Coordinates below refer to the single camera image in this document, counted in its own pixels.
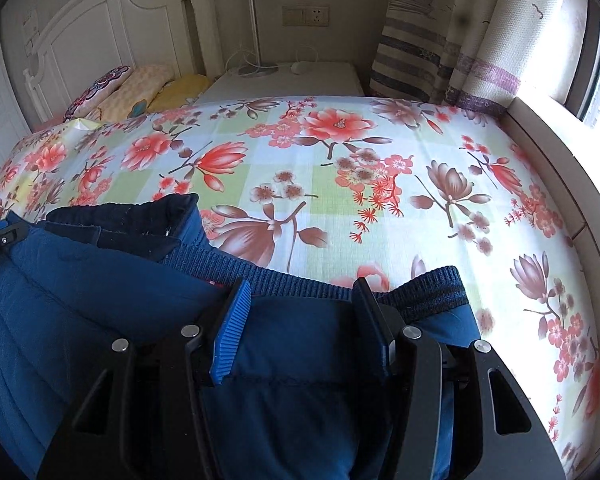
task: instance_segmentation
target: bedsheet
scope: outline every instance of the bedsheet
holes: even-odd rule
[[[458,267],[482,337],[575,475],[599,398],[589,291],[560,212],[494,119],[304,96],[71,121],[14,148],[0,217],[174,192],[199,194],[213,245],[270,269],[387,291]]]

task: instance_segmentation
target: curtain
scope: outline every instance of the curtain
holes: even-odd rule
[[[499,116],[562,0],[390,0],[373,95]]]

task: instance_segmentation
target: wall socket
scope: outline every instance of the wall socket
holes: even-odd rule
[[[283,6],[284,27],[328,27],[329,6]]]

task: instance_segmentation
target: white headboard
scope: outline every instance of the white headboard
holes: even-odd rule
[[[173,66],[176,77],[224,72],[214,0],[190,0],[204,67],[196,66],[187,0],[71,0],[33,46],[38,72],[24,71],[41,121],[63,113],[94,80],[121,64]]]

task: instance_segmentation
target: nightstand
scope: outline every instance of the nightstand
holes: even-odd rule
[[[227,72],[196,103],[301,95],[364,96],[364,92],[349,63],[319,61],[301,75],[293,74],[289,64],[260,77]]]

